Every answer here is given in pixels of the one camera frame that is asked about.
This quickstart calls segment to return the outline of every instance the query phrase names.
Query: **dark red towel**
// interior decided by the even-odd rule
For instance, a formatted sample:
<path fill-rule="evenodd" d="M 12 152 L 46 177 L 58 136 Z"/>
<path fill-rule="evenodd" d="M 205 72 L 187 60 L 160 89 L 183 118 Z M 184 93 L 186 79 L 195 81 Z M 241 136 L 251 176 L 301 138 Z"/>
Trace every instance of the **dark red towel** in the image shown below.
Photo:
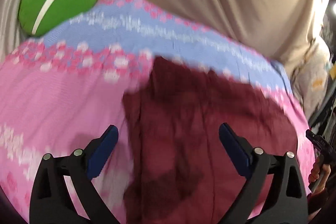
<path fill-rule="evenodd" d="M 275 102 L 213 71 L 158 57 L 147 86 L 123 103 L 134 154 L 128 224 L 217 224 L 245 183 L 219 141 L 223 122 L 267 153 L 297 150 L 295 129 Z"/>

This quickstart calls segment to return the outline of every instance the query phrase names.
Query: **green pillow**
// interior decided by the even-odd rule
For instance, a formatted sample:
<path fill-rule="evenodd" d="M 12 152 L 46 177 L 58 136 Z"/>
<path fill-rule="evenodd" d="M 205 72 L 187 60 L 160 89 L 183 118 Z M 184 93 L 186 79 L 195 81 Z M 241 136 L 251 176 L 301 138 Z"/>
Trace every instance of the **green pillow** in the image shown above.
<path fill-rule="evenodd" d="M 19 22 L 32 36 L 44 35 L 69 18 L 91 9 L 97 0 L 21 0 Z"/>

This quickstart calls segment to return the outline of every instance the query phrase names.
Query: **blue gripper pad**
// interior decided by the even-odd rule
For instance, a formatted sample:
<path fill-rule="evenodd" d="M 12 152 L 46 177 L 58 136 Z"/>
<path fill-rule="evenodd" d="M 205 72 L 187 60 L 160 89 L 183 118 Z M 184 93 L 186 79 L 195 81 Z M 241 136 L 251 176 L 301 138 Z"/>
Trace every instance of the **blue gripper pad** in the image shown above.
<path fill-rule="evenodd" d="M 250 179 L 252 175 L 252 146 L 245 138 L 238 137 L 227 123 L 219 127 L 219 139 L 239 175 Z"/>
<path fill-rule="evenodd" d="M 111 155 L 119 138 L 116 126 L 110 125 L 104 134 L 99 138 L 100 144 L 97 146 L 91 157 L 88 159 L 86 175 L 89 180 L 99 176 L 104 168 L 107 159 Z"/>

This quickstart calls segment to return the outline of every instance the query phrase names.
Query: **black tool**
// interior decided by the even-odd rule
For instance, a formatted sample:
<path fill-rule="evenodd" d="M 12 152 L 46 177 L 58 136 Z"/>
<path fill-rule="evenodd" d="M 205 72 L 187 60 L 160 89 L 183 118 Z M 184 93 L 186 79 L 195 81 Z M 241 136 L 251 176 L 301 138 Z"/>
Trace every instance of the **black tool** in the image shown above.
<path fill-rule="evenodd" d="M 323 170 L 323 165 L 336 162 L 336 152 L 332 148 L 332 146 L 323 137 L 314 134 L 309 129 L 306 131 L 306 137 L 308 140 L 311 141 L 313 146 L 320 153 L 320 156 L 319 156 L 320 177 L 317 181 L 309 184 L 309 189 L 311 190 L 312 193 L 314 193 L 325 175 L 325 172 Z"/>
<path fill-rule="evenodd" d="M 307 197 L 294 153 L 268 155 L 238 137 L 226 123 L 219 128 L 219 138 L 237 172 L 247 179 L 219 224 L 307 223 Z M 84 150 L 77 149 L 70 156 L 60 158 L 45 154 L 31 194 L 30 224 L 120 224 L 90 181 L 101 172 L 117 140 L 118 130 L 110 126 Z M 274 177 L 262 212 L 247 220 L 268 174 Z M 63 176 L 71 176 L 90 220 L 77 214 Z"/>
<path fill-rule="evenodd" d="M 226 123 L 219 128 L 219 138 L 237 172 L 246 177 L 241 192 L 219 224 L 307 224 L 308 202 L 293 152 L 269 155 L 238 137 Z M 247 220 L 268 174 L 274 176 L 263 209 L 260 215 Z"/>
<path fill-rule="evenodd" d="M 104 134 L 70 156 L 54 158 L 45 154 L 31 193 L 31 224 L 119 224 L 91 183 L 103 169 L 118 141 L 118 130 L 109 126 Z M 90 220 L 77 214 L 64 176 L 70 176 Z"/>

